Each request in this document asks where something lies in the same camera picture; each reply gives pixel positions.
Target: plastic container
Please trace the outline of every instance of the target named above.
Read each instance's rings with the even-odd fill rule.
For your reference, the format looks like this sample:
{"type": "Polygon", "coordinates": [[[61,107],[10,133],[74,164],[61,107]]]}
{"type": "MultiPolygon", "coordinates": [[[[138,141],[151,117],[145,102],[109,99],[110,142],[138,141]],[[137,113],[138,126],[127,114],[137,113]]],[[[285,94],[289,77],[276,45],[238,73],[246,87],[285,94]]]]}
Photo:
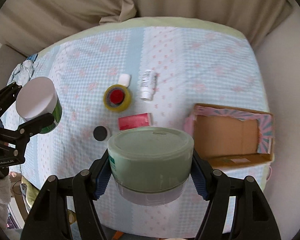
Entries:
{"type": "Polygon", "coordinates": [[[62,107],[53,82],[47,77],[30,80],[17,96],[16,110],[26,122],[51,113],[54,116],[54,123],[42,128],[40,133],[45,134],[56,128],[62,116],[62,107]]]}
{"type": "Polygon", "coordinates": [[[141,78],[141,99],[144,101],[152,101],[154,95],[155,83],[156,83],[156,73],[147,69],[141,78]]]}
{"type": "Polygon", "coordinates": [[[124,197],[129,202],[135,203],[141,206],[160,206],[170,203],[180,197],[188,180],[186,180],[181,185],[174,187],[170,190],[158,192],[158,193],[142,193],[127,189],[126,187],[115,181],[118,190],[122,197],[124,197]]]}
{"type": "Polygon", "coordinates": [[[182,185],[189,177],[194,140],[170,128],[140,127],[108,140],[115,180],[128,190],[158,193],[182,185]]]}

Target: bed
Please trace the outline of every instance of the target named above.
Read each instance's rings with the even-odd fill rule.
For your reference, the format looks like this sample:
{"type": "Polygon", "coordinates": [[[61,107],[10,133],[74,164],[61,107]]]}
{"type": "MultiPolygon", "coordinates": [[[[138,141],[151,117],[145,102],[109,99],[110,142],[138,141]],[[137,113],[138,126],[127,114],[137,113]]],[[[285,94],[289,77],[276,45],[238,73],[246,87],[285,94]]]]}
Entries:
{"type": "MultiPolygon", "coordinates": [[[[37,188],[50,174],[65,178],[89,168],[106,150],[106,142],[93,138],[93,129],[105,125],[114,134],[119,117],[151,113],[154,126],[183,129],[197,102],[268,111],[253,50],[242,33],[220,24],[181,17],[135,18],[77,33],[32,59],[35,57],[32,66],[19,64],[8,83],[24,85],[38,76],[49,77],[63,108],[57,128],[32,137],[26,162],[11,167],[37,188]],[[158,73],[158,85],[154,100],[144,102],[139,82],[148,68],[158,73]],[[132,76],[132,104],[124,112],[110,112],[103,105],[103,93],[117,83],[121,73],[132,76]]],[[[16,129],[22,122],[13,104],[3,123],[16,129]]],[[[242,179],[252,175],[264,189],[269,165],[225,172],[242,179]]],[[[197,195],[191,178],[181,197],[164,206],[128,202],[117,191],[113,178],[95,203],[103,225],[163,238],[194,237],[207,205],[197,195]]],[[[71,198],[68,207],[74,208],[71,198]]],[[[231,198],[224,232],[230,231],[233,210],[231,198]]]]}

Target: bottle label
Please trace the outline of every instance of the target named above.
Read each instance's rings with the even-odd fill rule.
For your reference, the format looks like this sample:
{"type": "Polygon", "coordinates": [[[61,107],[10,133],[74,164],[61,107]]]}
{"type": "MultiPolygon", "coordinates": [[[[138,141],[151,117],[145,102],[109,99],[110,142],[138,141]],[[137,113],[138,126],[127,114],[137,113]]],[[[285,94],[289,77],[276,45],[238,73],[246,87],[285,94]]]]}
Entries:
{"type": "Polygon", "coordinates": [[[144,72],[141,80],[141,87],[148,87],[150,85],[149,83],[150,75],[151,75],[151,71],[144,72]]]}

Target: yellow tape roll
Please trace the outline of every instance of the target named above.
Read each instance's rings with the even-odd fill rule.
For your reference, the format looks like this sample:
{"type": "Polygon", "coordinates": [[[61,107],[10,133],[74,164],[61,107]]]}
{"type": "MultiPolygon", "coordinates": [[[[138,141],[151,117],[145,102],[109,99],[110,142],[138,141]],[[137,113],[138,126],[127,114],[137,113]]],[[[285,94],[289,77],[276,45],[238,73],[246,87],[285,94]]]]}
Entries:
{"type": "Polygon", "coordinates": [[[103,103],[105,105],[105,107],[107,109],[109,109],[110,111],[114,111],[114,112],[122,112],[124,110],[126,110],[129,105],[131,104],[131,94],[129,92],[129,90],[122,85],[113,85],[111,87],[109,87],[105,94],[103,95],[103,103]],[[122,103],[120,103],[119,105],[114,105],[113,103],[110,102],[110,94],[116,90],[119,89],[124,93],[124,99],[122,101],[122,103]]]}

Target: black disc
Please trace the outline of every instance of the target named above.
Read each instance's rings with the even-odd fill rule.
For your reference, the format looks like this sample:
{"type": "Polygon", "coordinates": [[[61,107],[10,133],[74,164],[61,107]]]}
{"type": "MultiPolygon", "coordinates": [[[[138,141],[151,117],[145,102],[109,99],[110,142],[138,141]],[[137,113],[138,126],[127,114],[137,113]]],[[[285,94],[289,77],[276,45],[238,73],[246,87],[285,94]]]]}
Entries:
{"type": "Polygon", "coordinates": [[[108,131],[104,126],[97,126],[93,131],[93,136],[97,141],[104,141],[108,136],[108,131]]]}

